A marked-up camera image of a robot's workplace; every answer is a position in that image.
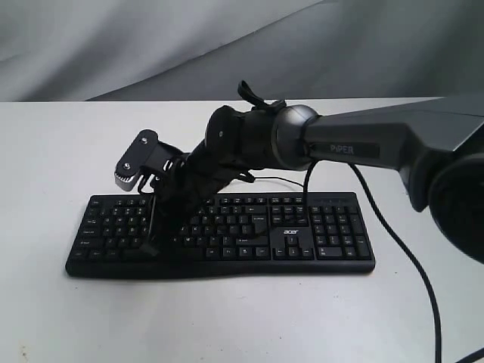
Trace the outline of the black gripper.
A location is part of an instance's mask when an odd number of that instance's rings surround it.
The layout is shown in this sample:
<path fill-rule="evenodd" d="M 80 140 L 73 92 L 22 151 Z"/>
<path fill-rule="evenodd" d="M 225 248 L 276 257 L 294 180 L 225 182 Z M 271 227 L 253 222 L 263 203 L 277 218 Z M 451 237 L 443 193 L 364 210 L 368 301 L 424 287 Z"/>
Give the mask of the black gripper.
<path fill-rule="evenodd" d="M 206 200 L 235 179 L 252 182 L 253 176 L 239 165 L 221 163 L 204 143 L 189 154 L 175 156 L 172 168 L 150 195 L 149 229 L 141 250 L 159 256 L 160 242 L 176 236 Z"/>

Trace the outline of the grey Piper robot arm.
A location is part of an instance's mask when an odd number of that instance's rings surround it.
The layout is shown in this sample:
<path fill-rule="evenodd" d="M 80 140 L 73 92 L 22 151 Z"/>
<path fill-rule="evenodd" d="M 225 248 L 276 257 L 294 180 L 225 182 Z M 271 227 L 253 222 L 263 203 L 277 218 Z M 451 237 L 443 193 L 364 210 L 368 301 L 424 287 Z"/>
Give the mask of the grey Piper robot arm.
<path fill-rule="evenodd" d="M 329 160 L 397 171 L 414 210 L 428 209 L 462 253 L 483 260 L 483 96 L 458 95 L 322 116 L 306 105 L 264 101 L 224 106 L 188 154 L 159 143 L 141 165 L 158 181 L 161 210 L 182 221 L 250 170 L 307 170 Z"/>

